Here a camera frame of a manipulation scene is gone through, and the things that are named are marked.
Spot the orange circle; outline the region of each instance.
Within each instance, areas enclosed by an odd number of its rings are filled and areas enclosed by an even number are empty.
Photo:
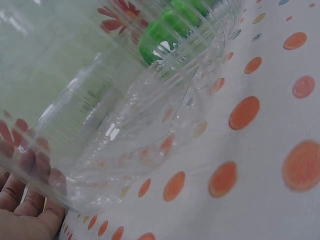
[[[222,77],[220,78],[220,80],[215,81],[215,83],[213,84],[213,88],[216,92],[218,92],[225,84],[225,78]]]
[[[194,138],[200,137],[207,129],[207,126],[208,126],[208,123],[206,121],[199,123],[199,125],[193,131],[193,137]]]
[[[99,231],[98,231],[99,237],[102,236],[105,233],[105,231],[107,230],[108,223],[109,223],[108,220],[106,220],[101,224]]]
[[[234,56],[234,52],[232,51],[229,53],[227,60],[229,61],[230,59],[232,59],[233,56]]]
[[[124,234],[124,227],[119,227],[114,234],[112,235],[111,240],[121,240],[122,235]]]
[[[162,122],[164,123],[165,121],[167,121],[169,118],[171,118],[172,114],[174,113],[174,108],[170,107],[169,109],[167,109],[164,113],[164,116],[162,118]]]
[[[292,93],[302,99],[309,96],[315,89],[315,80],[311,76],[302,76],[294,84]]]
[[[214,198],[226,195],[237,182],[237,165],[227,161],[215,170],[209,181],[209,193]]]
[[[260,109],[259,99],[249,96],[243,99],[233,109],[229,117],[229,126],[233,130],[240,130],[251,123],[257,116]]]
[[[160,150],[165,158],[169,157],[171,154],[172,144],[174,142],[175,135],[172,133],[166,137],[160,146]]]
[[[320,181],[320,144],[305,140],[296,145],[282,167],[284,182],[295,191],[312,189]]]
[[[185,186],[185,179],[186,174],[184,171],[180,171],[170,178],[163,190],[163,199],[166,202],[172,201],[179,195]]]
[[[261,65],[262,58],[257,56],[253,58],[244,68],[244,73],[246,74],[252,74],[255,72]]]
[[[156,240],[156,237],[152,232],[148,232],[139,237],[138,240]]]
[[[225,84],[225,78],[222,77],[218,80],[216,80],[212,86],[209,88],[209,96],[212,95],[213,93],[219,91]]]
[[[92,229],[93,228],[93,226],[95,225],[95,223],[96,223],[96,221],[97,221],[97,216],[93,216],[92,218],[91,218],[91,221],[89,222],[89,225],[88,225],[88,230],[90,230],[90,229]]]
[[[300,48],[306,41],[307,35],[304,32],[296,32],[285,40],[283,48],[286,50],[294,50]]]
[[[141,185],[138,193],[139,198],[143,197],[147,193],[147,191],[149,190],[150,184],[151,184],[151,179],[149,178],[145,180],[145,182]]]

